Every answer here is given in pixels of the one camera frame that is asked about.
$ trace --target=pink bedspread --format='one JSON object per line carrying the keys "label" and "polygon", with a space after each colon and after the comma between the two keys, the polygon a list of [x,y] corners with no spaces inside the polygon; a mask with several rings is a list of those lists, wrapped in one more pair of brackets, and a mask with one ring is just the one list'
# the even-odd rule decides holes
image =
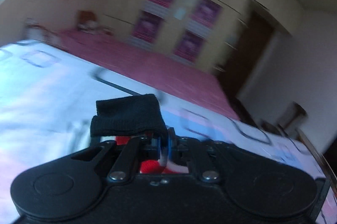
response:
{"label": "pink bedspread", "polygon": [[166,93],[239,119],[216,78],[155,52],[145,51],[108,35],[75,30],[61,33],[68,52]]}

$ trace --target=headboard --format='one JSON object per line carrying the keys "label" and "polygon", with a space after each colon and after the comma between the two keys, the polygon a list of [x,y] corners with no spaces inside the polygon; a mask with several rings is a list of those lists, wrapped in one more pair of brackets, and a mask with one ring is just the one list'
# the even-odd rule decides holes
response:
{"label": "headboard", "polygon": [[93,10],[99,17],[104,0],[0,0],[0,46],[23,38],[24,22],[34,18],[57,31],[75,26],[78,10]]}

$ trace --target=bed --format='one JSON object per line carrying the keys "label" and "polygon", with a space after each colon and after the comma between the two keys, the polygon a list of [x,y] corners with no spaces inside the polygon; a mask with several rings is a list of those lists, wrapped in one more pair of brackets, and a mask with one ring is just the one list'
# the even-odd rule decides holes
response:
{"label": "bed", "polygon": [[[199,78],[193,68],[171,67],[169,58],[156,53],[139,53],[117,41],[78,39],[72,32],[64,33],[68,53],[21,40],[27,17],[53,30],[70,29],[77,10],[100,14],[95,5],[102,1],[0,0],[0,224],[18,217],[9,188],[20,172],[86,148],[97,100],[137,94],[155,94],[165,123],[179,136],[234,143],[313,178],[324,177],[302,143],[236,120],[211,76]],[[190,71],[195,73],[191,78]],[[330,188],[317,223],[336,221],[337,202]]]}

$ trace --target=folded black fabric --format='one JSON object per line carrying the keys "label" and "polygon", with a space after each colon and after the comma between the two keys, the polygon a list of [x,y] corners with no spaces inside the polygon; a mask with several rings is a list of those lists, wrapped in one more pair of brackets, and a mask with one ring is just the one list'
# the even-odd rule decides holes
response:
{"label": "folded black fabric", "polygon": [[91,137],[132,136],[145,131],[161,136],[166,143],[167,128],[155,95],[146,94],[96,102],[97,116],[91,121]]}

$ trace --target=bed sheet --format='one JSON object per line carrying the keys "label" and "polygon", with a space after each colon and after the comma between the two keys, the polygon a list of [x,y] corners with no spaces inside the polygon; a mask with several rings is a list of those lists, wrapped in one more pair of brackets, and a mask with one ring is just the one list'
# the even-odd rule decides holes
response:
{"label": "bed sheet", "polygon": [[[234,143],[261,156],[324,174],[300,142],[272,135],[51,46],[28,40],[0,48],[0,223],[17,216],[9,188],[22,171],[86,148],[96,101],[153,93],[179,136]],[[337,221],[329,190],[319,224]]]}
{"label": "bed sheet", "polygon": [[217,79],[162,54],[118,42],[108,35],[61,33],[68,51],[138,82],[239,120]]}

